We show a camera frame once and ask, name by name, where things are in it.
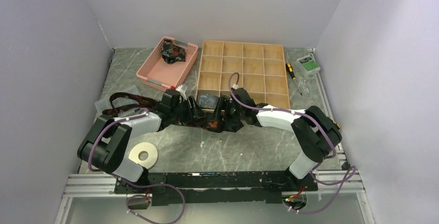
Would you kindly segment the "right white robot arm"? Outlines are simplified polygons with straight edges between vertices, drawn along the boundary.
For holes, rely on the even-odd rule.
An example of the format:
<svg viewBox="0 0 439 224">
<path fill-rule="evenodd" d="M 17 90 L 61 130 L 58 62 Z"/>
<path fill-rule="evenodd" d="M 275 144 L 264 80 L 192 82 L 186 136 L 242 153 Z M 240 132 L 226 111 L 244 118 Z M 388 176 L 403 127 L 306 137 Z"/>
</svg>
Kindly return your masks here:
<svg viewBox="0 0 439 224">
<path fill-rule="evenodd" d="M 218 97 L 213 114 L 218 117 L 211 125 L 219 131 L 236 132 L 243 122 L 247 122 L 248 125 L 293 133 L 301 152 L 286 169 L 285 183 L 291 190 L 300 189 L 311 171 L 334 157 L 335 147 L 342 141 L 339 125 L 319 107 L 292 110 L 265 102 L 256 103 L 243 88 L 232 88 L 229 96 Z"/>
</svg>

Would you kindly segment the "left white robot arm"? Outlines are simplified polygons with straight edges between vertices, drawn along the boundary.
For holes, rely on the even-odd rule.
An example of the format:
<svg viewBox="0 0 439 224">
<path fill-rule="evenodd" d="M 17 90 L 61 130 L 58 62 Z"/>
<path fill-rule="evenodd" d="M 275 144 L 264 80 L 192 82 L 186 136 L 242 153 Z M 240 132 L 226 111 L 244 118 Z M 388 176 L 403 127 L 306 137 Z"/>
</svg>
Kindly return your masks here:
<svg viewBox="0 0 439 224">
<path fill-rule="evenodd" d="M 87 162 L 90 171 L 123 178 L 134 192 L 141 193 L 148 188 L 149 170 L 125 155 L 130 139 L 162 131 L 169 125 L 200 127 L 206 114 L 193 96 L 184 99 L 173 89 L 166 90 L 161 100 L 125 92 L 111 97 L 129 98 L 136 103 L 104 111 L 79 145 L 77 156 Z"/>
</svg>

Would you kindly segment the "orange floral dark tie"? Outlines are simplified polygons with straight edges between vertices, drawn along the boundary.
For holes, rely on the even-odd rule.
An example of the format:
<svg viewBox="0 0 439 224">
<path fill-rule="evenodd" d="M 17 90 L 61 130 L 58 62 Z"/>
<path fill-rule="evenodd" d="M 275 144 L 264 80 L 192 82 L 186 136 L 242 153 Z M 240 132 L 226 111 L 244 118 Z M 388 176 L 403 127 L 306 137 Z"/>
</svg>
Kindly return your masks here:
<svg viewBox="0 0 439 224">
<path fill-rule="evenodd" d="M 233 118 L 225 118 L 221 115 L 216 116 L 212 113 L 209 113 L 206 117 L 206 121 L 202 124 L 202 128 L 204 130 L 221 133 L 223 131 L 226 132 L 237 132 L 244 125 L 240 120 L 236 120 Z"/>
</svg>

